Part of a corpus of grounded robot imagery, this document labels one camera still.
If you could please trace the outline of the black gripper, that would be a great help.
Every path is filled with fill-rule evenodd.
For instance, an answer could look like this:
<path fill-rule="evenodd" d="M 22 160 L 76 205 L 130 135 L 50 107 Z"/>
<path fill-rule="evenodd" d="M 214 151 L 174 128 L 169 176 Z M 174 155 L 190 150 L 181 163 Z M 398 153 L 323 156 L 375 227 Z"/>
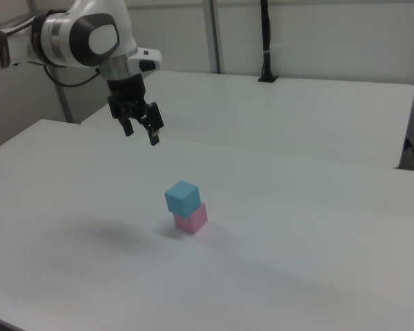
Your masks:
<path fill-rule="evenodd" d="M 146 88 L 142 74 L 122 80 L 107 81 L 110 96 L 108 104 L 112 117 L 121 124 L 126 136 L 134 133 L 130 118 L 139 120 L 148 132 L 150 144 L 159 143 L 159 130 L 164 127 L 158 105 L 153 102 L 146 104 Z"/>

